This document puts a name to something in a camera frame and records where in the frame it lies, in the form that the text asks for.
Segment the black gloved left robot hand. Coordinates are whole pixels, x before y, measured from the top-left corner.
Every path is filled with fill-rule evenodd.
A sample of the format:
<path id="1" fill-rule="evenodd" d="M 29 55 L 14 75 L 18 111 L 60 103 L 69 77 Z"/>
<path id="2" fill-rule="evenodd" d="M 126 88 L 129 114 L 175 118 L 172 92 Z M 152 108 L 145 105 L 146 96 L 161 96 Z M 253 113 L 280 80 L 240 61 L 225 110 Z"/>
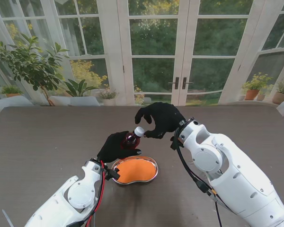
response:
<path id="1" fill-rule="evenodd" d="M 111 163 L 117 159 L 140 155 L 142 153 L 140 149 L 124 149 L 121 147 L 122 141 L 128 132 L 123 131 L 111 134 L 97 154 L 97 160 L 103 163 Z"/>

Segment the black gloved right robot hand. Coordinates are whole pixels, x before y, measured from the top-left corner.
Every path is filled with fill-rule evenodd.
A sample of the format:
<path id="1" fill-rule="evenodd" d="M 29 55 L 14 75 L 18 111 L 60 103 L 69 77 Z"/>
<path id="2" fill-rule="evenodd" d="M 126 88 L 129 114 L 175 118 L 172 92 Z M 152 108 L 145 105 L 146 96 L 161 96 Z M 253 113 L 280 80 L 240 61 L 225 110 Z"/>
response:
<path id="1" fill-rule="evenodd" d="M 184 116 L 174 105 L 163 102 L 155 102 L 140 108 L 135 115 L 135 123 L 139 124 L 142 118 L 148 124 L 154 120 L 154 130 L 144 133 L 145 137 L 154 139 L 162 139 L 166 132 L 174 132 L 180 126 L 180 122 L 185 121 Z"/>

